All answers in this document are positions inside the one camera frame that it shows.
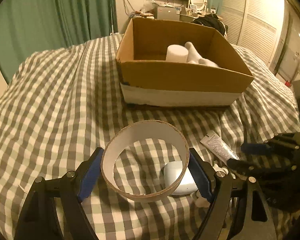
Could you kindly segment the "black clothes pile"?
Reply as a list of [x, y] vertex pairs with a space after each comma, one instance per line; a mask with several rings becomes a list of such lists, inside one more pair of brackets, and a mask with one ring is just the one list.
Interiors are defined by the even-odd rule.
[[223, 36], [226, 36], [228, 32], [228, 26], [224, 24], [216, 14], [208, 14], [204, 17], [198, 17], [194, 19], [192, 23], [214, 28]]

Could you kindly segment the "grey cabinet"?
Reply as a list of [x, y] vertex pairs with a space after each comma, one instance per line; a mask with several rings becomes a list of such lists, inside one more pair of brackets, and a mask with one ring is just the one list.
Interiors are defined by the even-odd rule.
[[179, 21], [180, 8], [159, 5], [155, 11], [155, 18], [157, 20]]

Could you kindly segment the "white cylinder in box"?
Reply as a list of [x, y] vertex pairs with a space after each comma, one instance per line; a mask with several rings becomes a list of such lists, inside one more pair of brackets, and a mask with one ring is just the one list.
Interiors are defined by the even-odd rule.
[[166, 61], [186, 63], [189, 51], [184, 47], [177, 44], [168, 46], [166, 53]]

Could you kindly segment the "white cream tube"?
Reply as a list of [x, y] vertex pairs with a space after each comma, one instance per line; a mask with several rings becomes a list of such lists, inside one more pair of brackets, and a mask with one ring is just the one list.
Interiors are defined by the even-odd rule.
[[239, 160], [239, 156], [214, 131], [209, 131], [200, 142], [225, 164], [230, 159]]

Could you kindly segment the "cardboard box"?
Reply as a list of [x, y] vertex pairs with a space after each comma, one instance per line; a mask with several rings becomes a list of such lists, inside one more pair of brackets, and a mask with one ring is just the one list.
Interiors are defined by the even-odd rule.
[[[169, 46], [187, 42], [205, 63], [168, 61]], [[254, 79], [220, 32], [188, 22], [132, 19], [115, 61], [124, 101], [134, 105], [224, 107]]]

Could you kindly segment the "checkered bed cover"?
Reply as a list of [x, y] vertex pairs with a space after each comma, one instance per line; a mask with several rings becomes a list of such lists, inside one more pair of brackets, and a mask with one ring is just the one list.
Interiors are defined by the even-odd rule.
[[[300, 132], [293, 92], [251, 51], [233, 46], [254, 81], [224, 111], [132, 109], [121, 96], [115, 54], [122, 36], [36, 52], [28, 57], [0, 98], [0, 231], [13, 239], [23, 202], [38, 177], [75, 170], [95, 148], [141, 120], [169, 122], [212, 165], [217, 159], [200, 140], [215, 131], [236, 152], [245, 140], [263, 142]], [[162, 140], [136, 142], [115, 166], [121, 190], [151, 193], [164, 187], [162, 168], [180, 160]], [[191, 239], [205, 215], [194, 194], [154, 203], [121, 198], [103, 178], [82, 203], [99, 239]]]

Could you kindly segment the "white star plush toy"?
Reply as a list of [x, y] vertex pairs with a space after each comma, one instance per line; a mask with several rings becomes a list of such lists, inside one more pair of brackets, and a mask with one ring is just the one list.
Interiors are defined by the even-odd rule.
[[218, 165], [211, 165], [208, 162], [195, 164], [194, 167], [189, 168], [192, 178], [198, 188], [195, 200], [196, 207], [203, 207], [207, 209], [213, 202], [213, 194], [217, 186], [217, 173], [221, 172], [225, 175], [231, 175], [233, 179], [236, 176], [229, 172], [226, 167], [219, 167]]

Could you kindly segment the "white louvered wardrobe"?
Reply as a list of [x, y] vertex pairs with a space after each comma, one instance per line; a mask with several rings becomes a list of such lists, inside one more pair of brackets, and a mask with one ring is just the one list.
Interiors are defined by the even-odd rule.
[[228, 42], [249, 49], [270, 65], [282, 31], [285, 0], [223, 0]]

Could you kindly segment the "green curtain left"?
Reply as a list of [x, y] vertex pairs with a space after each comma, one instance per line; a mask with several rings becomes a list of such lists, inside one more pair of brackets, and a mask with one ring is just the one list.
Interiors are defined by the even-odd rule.
[[68, 48], [117, 31], [115, 0], [2, 0], [0, 71], [10, 83], [37, 51]]

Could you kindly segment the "white plush in box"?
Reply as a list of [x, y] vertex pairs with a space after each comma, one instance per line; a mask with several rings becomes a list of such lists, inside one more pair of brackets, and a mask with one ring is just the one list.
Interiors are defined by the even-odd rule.
[[207, 67], [215, 67], [215, 68], [219, 68], [219, 66], [214, 63], [213, 61], [203, 58], [198, 51], [196, 50], [196, 48], [194, 47], [192, 42], [186, 42], [185, 43], [185, 48], [188, 50], [188, 56], [187, 56], [187, 63], [191, 63], [191, 64], [201, 64], [203, 66], [207, 66]]

